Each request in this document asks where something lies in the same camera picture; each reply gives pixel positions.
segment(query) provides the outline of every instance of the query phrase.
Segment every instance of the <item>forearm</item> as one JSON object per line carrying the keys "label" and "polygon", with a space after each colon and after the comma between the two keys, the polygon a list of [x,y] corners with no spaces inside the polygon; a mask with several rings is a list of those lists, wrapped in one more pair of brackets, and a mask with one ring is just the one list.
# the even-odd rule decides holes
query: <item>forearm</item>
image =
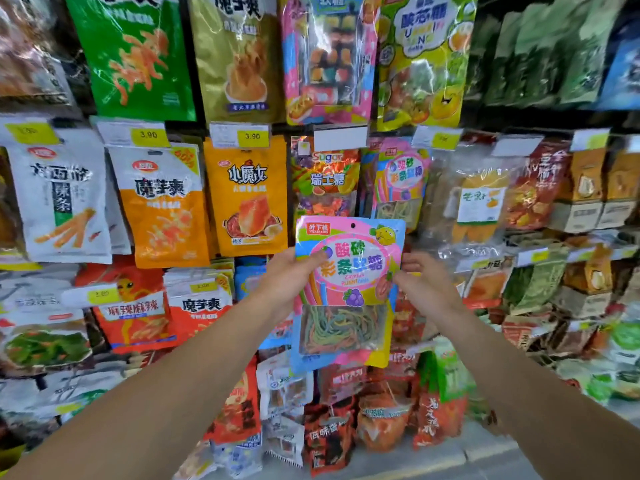
{"label": "forearm", "polygon": [[471,313],[453,313],[438,326],[545,480],[632,474],[639,430],[563,384]]}
{"label": "forearm", "polygon": [[107,392],[7,478],[169,479],[241,378],[274,313],[259,294]]}

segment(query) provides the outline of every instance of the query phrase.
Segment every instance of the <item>hand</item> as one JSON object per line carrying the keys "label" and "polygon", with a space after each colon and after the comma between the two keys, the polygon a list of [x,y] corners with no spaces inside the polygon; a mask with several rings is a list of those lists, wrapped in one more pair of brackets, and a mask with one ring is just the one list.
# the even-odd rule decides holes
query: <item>hand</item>
{"label": "hand", "polygon": [[267,263],[267,272],[260,278],[254,293],[261,295],[273,313],[276,323],[284,320],[293,310],[293,298],[309,281],[309,274],[327,260],[324,251],[313,253],[306,259],[296,259],[296,249],[289,248],[276,254]]}
{"label": "hand", "polygon": [[[449,279],[447,268],[427,253],[405,253],[402,269],[394,275],[393,281],[404,291],[413,306],[435,323],[438,330],[447,334],[454,314],[468,313],[462,304],[460,294]],[[406,272],[421,273],[420,277]]]}

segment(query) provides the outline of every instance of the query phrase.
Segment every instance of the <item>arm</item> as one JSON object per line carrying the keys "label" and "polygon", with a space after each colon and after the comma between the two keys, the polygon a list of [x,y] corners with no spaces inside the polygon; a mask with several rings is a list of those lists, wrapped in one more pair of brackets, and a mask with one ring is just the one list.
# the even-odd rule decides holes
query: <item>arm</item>
{"label": "arm", "polygon": [[260,286],[206,330],[86,407],[7,480],[170,479],[222,409],[323,252],[274,257]]}
{"label": "arm", "polygon": [[425,253],[403,256],[394,281],[451,340],[480,391],[546,480],[636,473],[640,431],[528,359],[462,304],[444,266]]}

